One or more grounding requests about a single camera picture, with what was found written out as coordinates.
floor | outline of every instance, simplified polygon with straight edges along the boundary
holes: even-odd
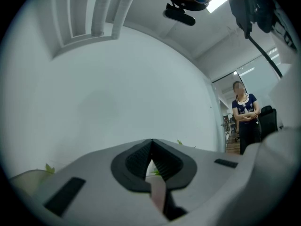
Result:
[[[232,133],[227,141],[227,147],[226,152],[227,153],[233,153],[233,154],[239,154],[240,152],[240,141],[238,140],[235,142],[235,138],[238,137],[238,134]]]

white pipe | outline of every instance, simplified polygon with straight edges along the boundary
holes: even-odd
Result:
[[[126,19],[127,12],[132,4],[133,0],[121,0],[115,16],[114,25],[112,28],[112,38],[119,39],[121,28]]]
[[[93,36],[99,37],[104,34],[104,23],[107,17],[110,1],[111,0],[96,0],[95,2],[91,26],[91,34]]]

